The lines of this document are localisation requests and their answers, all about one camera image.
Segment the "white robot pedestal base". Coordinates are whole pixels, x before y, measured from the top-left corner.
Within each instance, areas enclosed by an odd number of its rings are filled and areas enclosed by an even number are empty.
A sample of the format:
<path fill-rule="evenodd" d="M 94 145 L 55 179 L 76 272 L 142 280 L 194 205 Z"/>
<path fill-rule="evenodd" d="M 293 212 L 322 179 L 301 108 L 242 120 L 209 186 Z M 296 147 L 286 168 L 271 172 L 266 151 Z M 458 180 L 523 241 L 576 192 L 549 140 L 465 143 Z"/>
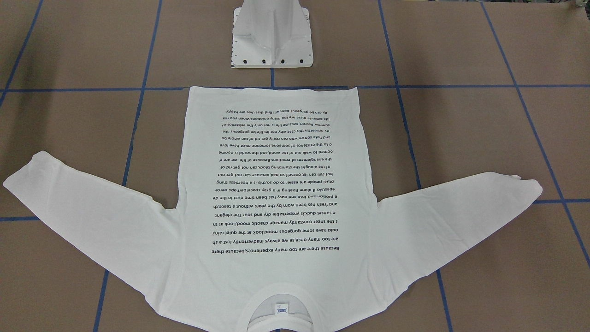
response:
<path fill-rule="evenodd" d="M 308 9 L 297 0 L 246 0 L 234 10 L 232 32 L 232 67 L 313 65 Z"/>

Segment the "white long-sleeve printed shirt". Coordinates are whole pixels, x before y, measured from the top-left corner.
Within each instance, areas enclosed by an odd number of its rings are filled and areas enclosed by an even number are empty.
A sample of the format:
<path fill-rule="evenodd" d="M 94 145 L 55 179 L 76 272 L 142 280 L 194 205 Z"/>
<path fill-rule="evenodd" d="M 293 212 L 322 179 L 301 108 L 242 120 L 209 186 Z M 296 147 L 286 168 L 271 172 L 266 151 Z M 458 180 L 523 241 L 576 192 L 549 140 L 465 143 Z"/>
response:
<path fill-rule="evenodd" d="M 190 88 L 174 209 L 35 154 L 4 186 L 53 231 L 210 332 L 334 332 L 525 211 L 495 172 L 378 202 L 356 89 Z"/>

